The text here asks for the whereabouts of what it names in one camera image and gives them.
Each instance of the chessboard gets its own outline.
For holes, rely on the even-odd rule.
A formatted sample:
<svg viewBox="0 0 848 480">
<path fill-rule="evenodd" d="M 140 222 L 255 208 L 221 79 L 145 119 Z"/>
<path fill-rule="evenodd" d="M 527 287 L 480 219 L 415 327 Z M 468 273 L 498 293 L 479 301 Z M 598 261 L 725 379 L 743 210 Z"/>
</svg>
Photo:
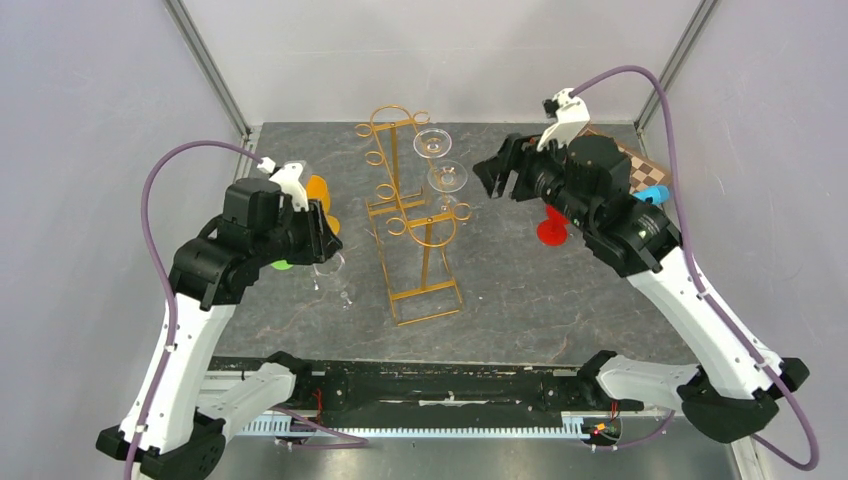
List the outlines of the chessboard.
<svg viewBox="0 0 848 480">
<path fill-rule="evenodd" d="M 581 135 L 604 135 L 586 127 Z M 644 155 L 634 152 L 621 144 L 618 149 L 630 157 L 630 193 L 641 192 L 654 185 L 666 185 L 671 183 L 671 174 L 667 169 L 648 160 Z"/>
</svg>

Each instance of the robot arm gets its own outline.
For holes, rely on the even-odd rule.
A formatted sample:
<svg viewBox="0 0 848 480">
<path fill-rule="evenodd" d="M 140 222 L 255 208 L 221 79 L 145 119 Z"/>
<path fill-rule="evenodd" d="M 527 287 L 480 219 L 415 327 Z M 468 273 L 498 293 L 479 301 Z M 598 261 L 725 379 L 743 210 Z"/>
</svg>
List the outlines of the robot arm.
<svg viewBox="0 0 848 480">
<path fill-rule="evenodd" d="M 275 168 L 270 160 L 263 165 Z M 306 199 L 303 168 L 289 163 L 270 180 L 236 181 L 227 188 L 222 214 L 177 250 L 169 275 L 178 314 L 176 341 L 169 347 L 170 359 L 135 457 L 148 477 L 205 478 L 235 433 L 292 395 L 302 365 L 278 355 L 218 398 L 198 403 L 215 345 L 245 289 L 258 280 L 260 268 L 277 260 L 292 265 L 323 263 L 342 248 L 320 202 Z M 142 402 L 157 376 L 167 328 L 166 311 L 136 401 L 120 425 L 98 437 L 98 450 L 113 458 L 125 460 L 128 455 L 128 440 L 136 433 Z"/>
<path fill-rule="evenodd" d="M 657 206 L 630 195 L 629 157 L 611 138 L 577 137 L 588 116 L 582 114 L 585 103 L 568 92 L 545 102 L 546 112 L 557 118 L 545 133 L 509 135 L 497 155 L 473 170 L 490 197 L 502 196 L 509 175 L 516 172 L 510 198 L 541 198 L 563 213 L 597 258 L 657 306 L 700 362 L 662 365 L 602 351 L 580 371 L 584 394 L 599 407 L 612 399 L 631 399 L 682 410 L 696 428 L 720 442 L 762 430 L 777 414 L 780 392 L 700 298 L 674 224 Z M 800 387 L 809 375 L 803 362 L 768 349 L 719 295 L 711 296 L 731 312 L 736 326 L 790 389 Z"/>
</svg>

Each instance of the white wall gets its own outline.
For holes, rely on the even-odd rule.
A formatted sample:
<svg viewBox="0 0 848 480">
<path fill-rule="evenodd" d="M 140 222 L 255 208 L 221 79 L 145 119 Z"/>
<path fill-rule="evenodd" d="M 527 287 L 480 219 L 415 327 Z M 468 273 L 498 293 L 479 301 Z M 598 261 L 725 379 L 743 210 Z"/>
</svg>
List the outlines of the white wall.
<svg viewBox="0 0 848 480">
<path fill-rule="evenodd" d="M 840 0 L 722 2 L 670 94 L 701 266 L 759 338 L 812 370 L 799 398 L 821 467 L 805 475 L 767 455 L 780 479 L 848 468 L 847 15 Z M 657 115 L 658 160 L 661 129 Z M 807 458 L 788 406 L 765 436 Z"/>
<path fill-rule="evenodd" d="M 361 121 L 399 103 L 434 121 L 543 121 L 541 102 L 610 67 L 661 71 L 697 0 L 184 0 L 251 124 Z M 639 82 L 588 93 L 635 120 Z"/>
<path fill-rule="evenodd" d="M 94 442 L 129 409 L 165 310 L 142 183 L 170 148 L 237 135 L 161 2 L 3 2 L 0 32 L 0 477 L 115 480 Z M 220 210 L 235 160 L 163 169 L 163 254 Z"/>
</svg>

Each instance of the blue object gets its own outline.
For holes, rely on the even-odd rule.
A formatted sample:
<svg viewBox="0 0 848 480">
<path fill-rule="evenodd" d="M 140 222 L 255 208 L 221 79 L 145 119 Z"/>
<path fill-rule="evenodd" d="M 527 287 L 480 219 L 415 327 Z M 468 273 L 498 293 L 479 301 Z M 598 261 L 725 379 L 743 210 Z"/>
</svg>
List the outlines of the blue object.
<svg viewBox="0 0 848 480">
<path fill-rule="evenodd" d="M 641 192 L 634 193 L 633 196 L 643 202 L 659 205 L 668 200 L 668 197 L 671 195 L 668 191 L 668 187 L 665 185 L 654 185 L 653 187 L 648 187 Z"/>
</svg>

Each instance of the orange cup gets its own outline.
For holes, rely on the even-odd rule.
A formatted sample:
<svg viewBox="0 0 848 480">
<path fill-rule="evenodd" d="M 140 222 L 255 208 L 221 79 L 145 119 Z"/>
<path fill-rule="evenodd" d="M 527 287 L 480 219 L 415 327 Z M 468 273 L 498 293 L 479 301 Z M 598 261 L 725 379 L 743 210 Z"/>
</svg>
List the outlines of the orange cup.
<svg viewBox="0 0 848 480">
<path fill-rule="evenodd" d="M 307 198 L 321 201 L 321 209 L 324 210 L 330 230 L 338 235 L 342 226 L 336 217 L 330 215 L 330 189 L 327 188 L 327 181 L 318 175 L 312 175 L 312 178 L 306 182 L 306 196 Z"/>
</svg>

